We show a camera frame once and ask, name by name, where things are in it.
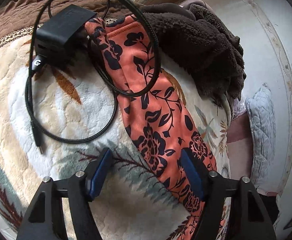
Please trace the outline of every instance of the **blue gripper pad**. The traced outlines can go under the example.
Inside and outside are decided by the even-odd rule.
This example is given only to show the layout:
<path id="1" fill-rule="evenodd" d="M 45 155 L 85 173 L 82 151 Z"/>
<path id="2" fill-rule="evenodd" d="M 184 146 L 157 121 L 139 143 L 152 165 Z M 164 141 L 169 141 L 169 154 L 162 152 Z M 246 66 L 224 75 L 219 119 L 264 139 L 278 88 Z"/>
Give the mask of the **blue gripper pad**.
<path id="1" fill-rule="evenodd" d="M 192 191 L 196 194 L 197 197 L 199 197 L 200 200 L 202 200 L 204 195 L 202 189 L 202 180 L 185 150 L 181 151 L 180 161 L 184 171 L 186 172 Z"/>
<path id="2" fill-rule="evenodd" d="M 101 193 L 102 187 L 104 185 L 107 172 L 112 164 L 113 153 L 108 149 L 101 160 L 93 179 L 91 180 L 91 187 L 89 191 L 89 196 L 94 200 Z"/>

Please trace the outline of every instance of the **cable connector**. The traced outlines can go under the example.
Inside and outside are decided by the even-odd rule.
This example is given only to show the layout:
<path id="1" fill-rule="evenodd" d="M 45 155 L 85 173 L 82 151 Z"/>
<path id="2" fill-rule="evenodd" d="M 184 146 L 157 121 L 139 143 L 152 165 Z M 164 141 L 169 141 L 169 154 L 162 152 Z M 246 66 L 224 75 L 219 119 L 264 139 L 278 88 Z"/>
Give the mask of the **cable connector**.
<path id="1" fill-rule="evenodd" d="M 32 77 L 46 64 L 46 60 L 47 59 L 41 55 L 36 56 L 36 58 L 32 62 Z"/>
<path id="2" fill-rule="evenodd" d="M 41 154 L 43 154 L 42 149 L 41 149 L 41 146 L 43 143 L 43 137 L 42 137 L 43 135 L 35 126 L 33 121 L 31 121 L 31 127 L 32 127 L 32 133 L 33 133 L 35 144 L 40 149 Z"/>

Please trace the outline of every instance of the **metal screw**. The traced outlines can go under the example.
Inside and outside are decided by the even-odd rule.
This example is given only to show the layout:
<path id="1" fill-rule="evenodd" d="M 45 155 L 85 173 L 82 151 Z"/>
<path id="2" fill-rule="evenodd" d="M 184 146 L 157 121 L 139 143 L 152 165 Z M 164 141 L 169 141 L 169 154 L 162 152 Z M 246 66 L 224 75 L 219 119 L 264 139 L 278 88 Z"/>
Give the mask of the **metal screw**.
<path id="1" fill-rule="evenodd" d="M 77 171 L 75 175 L 76 175 L 76 177 L 80 178 L 80 177 L 83 177 L 84 174 L 85 174 L 85 172 L 83 172 L 83 171 Z"/>
<path id="2" fill-rule="evenodd" d="M 244 183 L 250 182 L 250 179 L 248 177 L 242 177 L 241 179 Z"/>
<path id="3" fill-rule="evenodd" d="M 50 182 L 50 177 L 49 177 L 49 176 L 45 176 L 45 177 L 43 178 L 43 182 L 44 182 L 44 183 L 48 183 L 48 182 Z"/>
<path id="4" fill-rule="evenodd" d="M 210 171 L 209 176 L 214 178 L 218 176 L 218 173 L 216 171 Z"/>

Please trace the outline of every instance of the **brown fuzzy blanket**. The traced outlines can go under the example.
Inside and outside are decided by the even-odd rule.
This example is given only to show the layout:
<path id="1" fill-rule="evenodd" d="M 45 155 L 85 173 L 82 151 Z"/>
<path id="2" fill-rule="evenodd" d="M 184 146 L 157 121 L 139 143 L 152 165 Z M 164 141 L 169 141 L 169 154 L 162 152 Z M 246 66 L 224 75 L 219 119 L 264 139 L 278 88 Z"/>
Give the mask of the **brown fuzzy blanket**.
<path id="1" fill-rule="evenodd" d="M 228 92 L 241 98 L 246 75 L 240 38 L 211 11 L 192 4 L 190 11 L 173 4 L 141 8 L 162 50 L 193 77 L 205 96 Z"/>

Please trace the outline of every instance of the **charger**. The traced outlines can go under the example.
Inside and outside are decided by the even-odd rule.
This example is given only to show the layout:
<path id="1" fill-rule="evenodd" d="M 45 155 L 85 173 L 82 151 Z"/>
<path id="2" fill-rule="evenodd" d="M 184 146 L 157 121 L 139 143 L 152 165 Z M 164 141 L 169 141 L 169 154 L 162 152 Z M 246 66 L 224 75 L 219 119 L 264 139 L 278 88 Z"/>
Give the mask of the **charger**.
<path id="1" fill-rule="evenodd" d="M 85 22 L 96 16 L 96 12 L 71 4 L 45 22 L 36 31 L 35 52 L 32 70 L 38 71 L 45 63 L 64 66 L 75 54 L 80 42 L 77 33 Z"/>

